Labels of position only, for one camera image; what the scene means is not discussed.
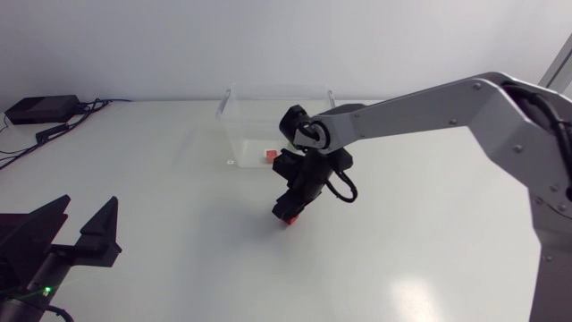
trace transparent container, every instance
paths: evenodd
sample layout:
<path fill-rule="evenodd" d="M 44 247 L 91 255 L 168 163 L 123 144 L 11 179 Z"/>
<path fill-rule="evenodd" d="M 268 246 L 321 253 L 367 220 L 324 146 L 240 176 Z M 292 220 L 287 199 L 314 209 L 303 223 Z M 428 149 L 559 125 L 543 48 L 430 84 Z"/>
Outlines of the transparent container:
<path fill-rule="evenodd" d="M 216 112 L 240 167 L 269 167 L 267 150 L 289 147 L 278 124 L 288 109 L 300 105 L 312 116 L 334 108 L 325 85 L 232 84 Z"/>

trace cable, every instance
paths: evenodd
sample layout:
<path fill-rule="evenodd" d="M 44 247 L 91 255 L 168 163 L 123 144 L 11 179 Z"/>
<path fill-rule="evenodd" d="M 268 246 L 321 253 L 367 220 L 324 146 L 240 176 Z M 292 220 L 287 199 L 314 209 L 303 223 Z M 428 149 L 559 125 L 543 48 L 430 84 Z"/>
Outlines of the cable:
<path fill-rule="evenodd" d="M 570 133 L 572 124 L 560 118 L 554 106 L 552 106 L 552 104 L 542 95 L 533 93 L 528 89 L 521 88 L 517 85 L 504 85 L 503 88 L 509 94 L 525 98 L 530 104 L 538 107 L 538 109 L 546 116 L 550 123 L 550 127 L 556 136 L 560 156 L 563 159 L 564 166 L 568 173 L 568 182 L 572 183 L 572 137 Z"/>
<path fill-rule="evenodd" d="M 130 102 L 130 100 L 128 100 L 128 99 L 115 99 L 115 98 L 114 98 L 114 99 L 99 99 L 99 98 L 96 98 L 96 100 L 94 100 L 93 102 L 89 102 L 89 103 L 79 103 L 79 104 L 76 106 L 76 108 L 80 107 L 81 109 L 83 109 L 82 116 L 81 116 L 81 118 L 80 118 L 77 122 L 72 123 L 72 124 L 69 124 L 69 127 L 68 127 L 67 130 L 62 131 L 62 132 L 60 132 L 60 133 L 54 135 L 53 137 L 48 138 L 47 140 L 45 140 L 45 141 L 43 141 L 43 142 L 41 142 L 41 143 L 37 143 L 36 145 L 34 145 L 34 146 L 32 146 L 32 147 L 29 147 L 29 148 L 24 148 L 24 149 L 22 149 L 22 150 L 13 151 L 13 152 L 3 152 L 3 151 L 0 151 L 0 152 L 2 152 L 2 153 L 5 153 L 5 154 L 20 153 L 20 154 L 18 154 L 17 156 L 10 156 L 10 157 L 0 158 L 0 161 L 7 160 L 7 159 L 11 159 L 10 161 L 4 163 L 3 165 L 0 165 L 0 170 L 5 169 L 8 165 L 12 164 L 13 162 L 15 162 L 16 160 L 18 160 L 19 158 L 28 155 L 29 153 L 33 152 L 34 150 L 36 150 L 37 148 L 43 146 L 44 144 L 46 144 L 46 143 L 48 143 L 48 142 L 50 142 L 50 141 L 53 141 L 53 140 L 55 140 L 55 139 L 57 139 L 57 138 L 59 138 L 59 137 L 65 135 L 65 134 L 69 133 L 71 130 L 73 130 L 73 129 L 75 129 L 76 127 L 78 127 L 78 125 L 80 125 L 80 124 L 82 124 L 83 122 L 85 122 L 85 121 L 89 118 L 90 115 L 94 114 L 95 112 L 100 111 L 102 108 L 108 106 L 109 103 L 111 103 L 111 102 L 113 102 L 113 101 L 126 101 L 126 102 Z"/>
<path fill-rule="evenodd" d="M 335 187 L 333 186 L 333 184 L 329 180 L 325 182 L 325 185 L 333 193 L 333 195 L 336 196 L 336 198 L 340 199 L 341 201 L 348 202 L 348 203 L 352 203 L 352 202 L 356 201 L 356 199 L 358 198 L 358 188 L 356 188 L 356 185 L 354 184 L 354 182 L 351 181 L 350 178 L 343 171 L 339 171 L 339 172 L 336 171 L 335 173 L 338 175 L 338 177 L 343 182 L 345 182 L 349 186 L 349 190 L 351 191 L 351 198 L 342 196 L 341 193 L 339 193 L 335 189 Z"/>
<path fill-rule="evenodd" d="M 73 322 L 73 318 L 70 313 L 66 312 L 65 309 L 60 309 L 55 306 L 48 305 L 46 311 L 54 312 L 56 316 L 62 317 L 65 322 Z"/>
<path fill-rule="evenodd" d="M 8 128 L 8 123 L 6 122 L 6 114 L 4 114 L 4 127 L 0 129 L 0 133 Z"/>
<path fill-rule="evenodd" d="M 298 127 L 298 130 L 304 134 L 305 136 L 313 139 L 313 140 L 320 140 L 320 135 L 316 132 L 311 132 L 309 131 L 306 127 L 305 124 L 300 124 Z"/>

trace white tabletop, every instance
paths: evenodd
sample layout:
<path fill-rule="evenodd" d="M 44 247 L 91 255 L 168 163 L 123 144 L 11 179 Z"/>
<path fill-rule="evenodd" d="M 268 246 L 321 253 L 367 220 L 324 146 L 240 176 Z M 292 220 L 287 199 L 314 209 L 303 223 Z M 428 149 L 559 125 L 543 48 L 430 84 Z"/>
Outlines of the white tabletop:
<path fill-rule="evenodd" d="M 528 320 L 540 244 L 526 188 L 468 129 L 349 146 L 357 201 L 326 190 L 286 228 L 271 214 L 285 180 L 227 165 L 217 105 L 113 103 L 0 172 L 2 212 L 71 196 L 57 243 L 119 199 L 123 253 L 74 267 L 53 305 L 97 322 Z M 14 126 L 0 149 L 42 128 Z"/>

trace white wall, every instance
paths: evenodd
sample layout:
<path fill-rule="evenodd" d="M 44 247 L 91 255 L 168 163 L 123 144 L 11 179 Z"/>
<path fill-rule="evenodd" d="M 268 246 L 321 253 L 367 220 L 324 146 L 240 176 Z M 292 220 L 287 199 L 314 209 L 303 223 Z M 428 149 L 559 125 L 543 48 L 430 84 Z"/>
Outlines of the white wall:
<path fill-rule="evenodd" d="M 0 110 L 34 95 L 220 97 L 232 82 L 324 82 L 392 97 L 479 72 L 537 82 L 569 0 L 5 0 Z"/>

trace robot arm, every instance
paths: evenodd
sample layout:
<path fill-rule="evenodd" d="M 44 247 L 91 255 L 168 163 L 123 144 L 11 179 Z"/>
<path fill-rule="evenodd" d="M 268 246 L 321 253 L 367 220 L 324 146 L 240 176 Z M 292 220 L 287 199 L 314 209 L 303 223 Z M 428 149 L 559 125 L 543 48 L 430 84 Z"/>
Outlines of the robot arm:
<path fill-rule="evenodd" d="M 564 120 L 570 119 L 572 101 L 497 72 L 371 106 L 339 106 L 313 117 L 295 106 L 280 127 L 306 155 L 284 150 L 274 161 L 273 169 L 288 180 L 289 190 L 273 212 L 290 224 L 324 185 L 331 188 L 332 173 L 345 176 L 343 170 L 352 162 L 343 147 L 352 142 L 468 126 L 485 154 L 529 189 L 534 229 L 542 244 L 530 320 L 569 321 L 572 142 Z"/>
<path fill-rule="evenodd" d="M 81 228 L 75 245 L 52 244 L 69 202 L 62 196 L 29 214 L 0 214 L 0 322 L 38 322 L 47 310 L 73 321 L 49 305 L 70 269 L 111 267 L 122 252 L 115 242 L 116 197 Z"/>

